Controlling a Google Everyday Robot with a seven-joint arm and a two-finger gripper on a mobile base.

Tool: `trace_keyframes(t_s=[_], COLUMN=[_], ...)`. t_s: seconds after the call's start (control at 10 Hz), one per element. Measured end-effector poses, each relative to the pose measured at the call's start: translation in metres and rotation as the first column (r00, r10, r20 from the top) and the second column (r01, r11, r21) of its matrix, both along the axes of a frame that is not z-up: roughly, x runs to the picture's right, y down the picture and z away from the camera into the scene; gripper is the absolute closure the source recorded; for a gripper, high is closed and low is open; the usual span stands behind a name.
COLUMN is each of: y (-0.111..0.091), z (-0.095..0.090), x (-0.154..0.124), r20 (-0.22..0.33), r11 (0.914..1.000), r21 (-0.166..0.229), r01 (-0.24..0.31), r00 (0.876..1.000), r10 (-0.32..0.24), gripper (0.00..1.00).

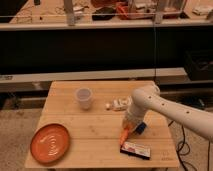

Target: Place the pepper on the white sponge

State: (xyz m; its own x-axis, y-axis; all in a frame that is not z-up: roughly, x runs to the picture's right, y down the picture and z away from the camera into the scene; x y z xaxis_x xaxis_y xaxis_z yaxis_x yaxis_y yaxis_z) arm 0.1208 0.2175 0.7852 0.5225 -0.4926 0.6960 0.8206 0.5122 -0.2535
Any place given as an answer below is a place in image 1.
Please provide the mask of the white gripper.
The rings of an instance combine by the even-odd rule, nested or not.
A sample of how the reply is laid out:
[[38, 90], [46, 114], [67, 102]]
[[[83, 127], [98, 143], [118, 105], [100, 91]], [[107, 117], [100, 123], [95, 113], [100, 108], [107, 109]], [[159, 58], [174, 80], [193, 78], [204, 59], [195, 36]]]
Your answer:
[[147, 127], [147, 124], [143, 122], [144, 116], [144, 110], [131, 111], [127, 109], [122, 121], [122, 127], [128, 130], [135, 130], [137, 134], [142, 134]]

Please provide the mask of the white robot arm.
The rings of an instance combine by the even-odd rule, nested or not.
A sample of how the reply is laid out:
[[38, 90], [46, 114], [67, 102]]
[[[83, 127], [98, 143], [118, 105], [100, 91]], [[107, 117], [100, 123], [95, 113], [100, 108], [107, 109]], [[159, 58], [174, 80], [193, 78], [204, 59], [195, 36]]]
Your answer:
[[122, 123], [123, 129], [128, 133], [135, 131], [148, 110], [158, 112], [213, 142], [213, 113], [166, 100], [160, 96], [160, 89], [156, 85], [132, 91], [131, 103]]

